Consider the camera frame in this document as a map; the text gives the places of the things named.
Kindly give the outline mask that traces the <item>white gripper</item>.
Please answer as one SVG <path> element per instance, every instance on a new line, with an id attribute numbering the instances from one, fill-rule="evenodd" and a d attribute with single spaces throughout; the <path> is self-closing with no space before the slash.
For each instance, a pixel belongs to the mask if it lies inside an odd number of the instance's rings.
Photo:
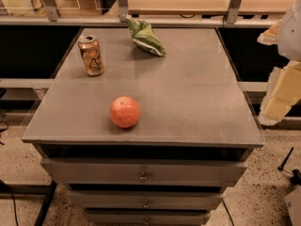
<path id="1" fill-rule="evenodd" d="M 290 59 L 284 68 L 272 70 L 261 102 L 259 123 L 272 126 L 282 121 L 301 100 L 301 0 L 293 4 L 282 21 L 260 33 L 257 42 L 277 44 L 278 53 Z"/>

